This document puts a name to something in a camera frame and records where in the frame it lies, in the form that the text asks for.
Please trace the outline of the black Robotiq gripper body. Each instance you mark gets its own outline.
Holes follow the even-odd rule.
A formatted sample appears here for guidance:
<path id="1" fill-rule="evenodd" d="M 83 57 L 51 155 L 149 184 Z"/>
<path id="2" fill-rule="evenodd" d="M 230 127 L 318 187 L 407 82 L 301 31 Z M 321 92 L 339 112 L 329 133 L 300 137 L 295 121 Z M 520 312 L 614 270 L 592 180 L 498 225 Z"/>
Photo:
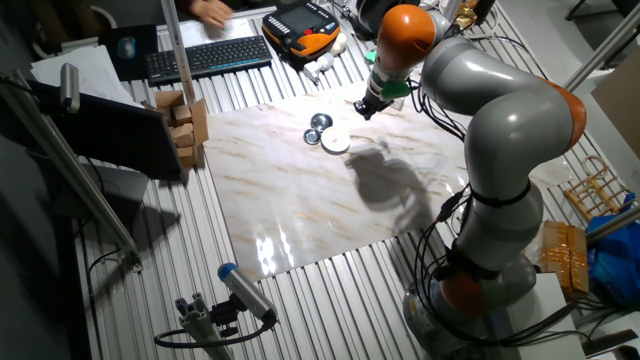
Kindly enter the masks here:
<path id="1" fill-rule="evenodd" d="M 363 103 L 365 106 L 366 113 L 377 113 L 385 110 L 387 107 L 391 106 L 395 102 L 394 99 L 391 100 L 381 100 L 378 96 L 368 91 L 364 98 Z"/>

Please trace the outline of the person's hand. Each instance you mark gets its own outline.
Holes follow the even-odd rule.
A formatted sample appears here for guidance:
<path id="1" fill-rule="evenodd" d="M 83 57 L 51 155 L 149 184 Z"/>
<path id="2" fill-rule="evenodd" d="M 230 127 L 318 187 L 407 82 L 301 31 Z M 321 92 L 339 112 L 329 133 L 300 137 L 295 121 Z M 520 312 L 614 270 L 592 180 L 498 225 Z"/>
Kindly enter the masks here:
<path id="1" fill-rule="evenodd" d="M 223 27 L 234 11 L 220 0 L 193 0 L 189 11 L 204 23 Z"/>

